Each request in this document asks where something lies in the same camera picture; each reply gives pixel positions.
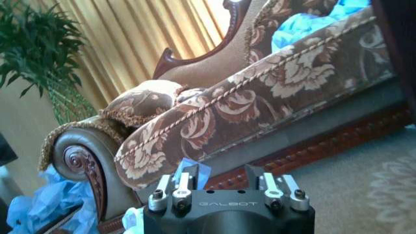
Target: potted plant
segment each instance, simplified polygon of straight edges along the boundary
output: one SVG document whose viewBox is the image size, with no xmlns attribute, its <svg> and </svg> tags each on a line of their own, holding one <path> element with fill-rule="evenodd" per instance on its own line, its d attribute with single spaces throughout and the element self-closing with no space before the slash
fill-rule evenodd
<svg viewBox="0 0 416 234">
<path fill-rule="evenodd" d="M 27 5 L 0 0 L 0 88 L 14 80 L 27 81 L 39 97 L 46 91 L 59 124 L 77 121 L 95 111 L 77 91 L 81 86 L 74 70 L 83 45 L 75 22 L 63 12 L 33 10 Z"/>
</svg>

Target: carpet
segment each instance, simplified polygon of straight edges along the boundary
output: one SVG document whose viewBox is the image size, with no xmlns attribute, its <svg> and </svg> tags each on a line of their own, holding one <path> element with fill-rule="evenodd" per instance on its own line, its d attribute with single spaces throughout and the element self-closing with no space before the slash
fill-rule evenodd
<svg viewBox="0 0 416 234">
<path fill-rule="evenodd" d="M 416 234 L 416 128 L 290 172 L 317 234 Z"/>
</svg>

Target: curtain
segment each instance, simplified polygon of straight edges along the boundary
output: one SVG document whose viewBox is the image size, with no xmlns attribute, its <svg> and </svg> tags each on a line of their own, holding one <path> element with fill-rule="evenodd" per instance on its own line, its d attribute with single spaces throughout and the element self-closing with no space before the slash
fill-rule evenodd
<svg viewBox="0 0 416 234">
<path fill-rule="evenodd" d="M 79 92 L 95 109 L 151 78 L 165 47 L 194 58 L 221 42 L 229 24 L 222 0 L 35 0 L 54 4 L 86 39 L 78 63 Z"/>
</svg>

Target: sofa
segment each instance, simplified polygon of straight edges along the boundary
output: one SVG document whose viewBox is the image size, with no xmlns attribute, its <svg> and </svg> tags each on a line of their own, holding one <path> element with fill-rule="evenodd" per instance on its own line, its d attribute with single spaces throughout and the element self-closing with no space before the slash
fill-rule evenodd
<svg viewBox="0 0 416 234">
<path fill-rule="evenodd" d="M 166 49 L 151 80 L 49 133 L 38 169 L 89 181 L 101 233 L 122 230 L 123 211 L 183 157 L 211 168 L 205 188 L 243 188 L 243 164 L 286 173 L 411 122 L 370 7 L 270 53 L 281 22 L 334 4 L 223 1 L 217 48 L 187 60 Z"/>
</svg>

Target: brown floral fabric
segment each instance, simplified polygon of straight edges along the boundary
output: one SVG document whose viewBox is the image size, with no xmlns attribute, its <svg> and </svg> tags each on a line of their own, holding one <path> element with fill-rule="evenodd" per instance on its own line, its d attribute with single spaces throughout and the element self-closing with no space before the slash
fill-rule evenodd
<svg viewBox="0 0 416 234">
<path fill-rule="evenodd" d="M 269 0 L 245 34 L 246 64 L 271 53 L 271 35 L 281 23 L 297 13 L 325 16 L 337 0 Z"/>
<path fill-rule="evenodd" d="M 147 80 L 125 91 L 99 111 L 103 118 L 114 119 L 127 127 L 138 127 L 169 110 L 185 88 L 167 80 Z"/>
<path fill-rule="evenodd" d="M 391 76 L 369 7 L 262 58 L 141 126 L 114 157 L 118 176 L 139 189 L 171 173 L 182 157 L 206 160 Z"/>
<path fill-rule="evenodd" d="M 187 100 L 189 98 L 197 96 L 198 94 L 202 93 L 202 91 L 205 90 L 205 88 L 193 88 L 193 89 L 187 89 L 179 92 L 179 94 L 175 97 L 175 104 L 183 102 L 185 100 Z"/>
</svg>

